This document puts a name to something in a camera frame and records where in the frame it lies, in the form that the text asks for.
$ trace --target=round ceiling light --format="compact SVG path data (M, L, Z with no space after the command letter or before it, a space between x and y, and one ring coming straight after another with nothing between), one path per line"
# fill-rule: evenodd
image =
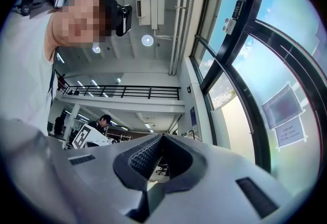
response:
M153 44L153 37L151 37L150 35L144 35L142 37L142 44L144 46L147 46L147 47L152 46L152 44Z
M100 53L101 49L100 46L98 44L93 44L92 50L94 51L94 53Z

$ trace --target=white shirt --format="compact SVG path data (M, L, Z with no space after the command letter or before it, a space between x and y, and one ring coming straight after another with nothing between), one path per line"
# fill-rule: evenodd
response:
M10 13L0 34L0 116L17 118L48 135L52 62L44 52L51 14L30 19ZM58 80L54 79L53 99Z

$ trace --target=railing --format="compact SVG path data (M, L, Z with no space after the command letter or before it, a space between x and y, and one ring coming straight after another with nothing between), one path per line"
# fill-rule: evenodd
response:
M65 93L65 91L67 90L68 87L70 87L70 85L64 80L64 77L61 76L57 71L56 71L56 75L58 78L58 88L57 90L59 90L61 93Z
M179 100L180 87L165 86L69 86L64 95L92 96L92 97L137 97L147 99L177 99Z

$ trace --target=black strap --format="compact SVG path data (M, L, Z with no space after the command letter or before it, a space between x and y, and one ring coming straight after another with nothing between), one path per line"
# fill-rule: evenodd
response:
M55 75L56 75L56 70L55 70L55 65L56 65L56 59L57 59L57 53L58 53L59 47L56 47L55 51L54 51L54 56L53 56L53 64L52 64L52 73L51 73L51 79L50 79L50 85L49 85L49 91L51 91L51 105L52 106L52 102L53 102L53 81L55 79Z

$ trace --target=office chair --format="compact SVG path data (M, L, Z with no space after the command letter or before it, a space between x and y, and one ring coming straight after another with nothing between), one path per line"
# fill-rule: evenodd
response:
M159 172L158 175L160 175L162 172L164 172L165 176L169 176L167 161L164 157L162 157L161 160L159 161L158 167L161 168L159 170L156 170L156 173Z

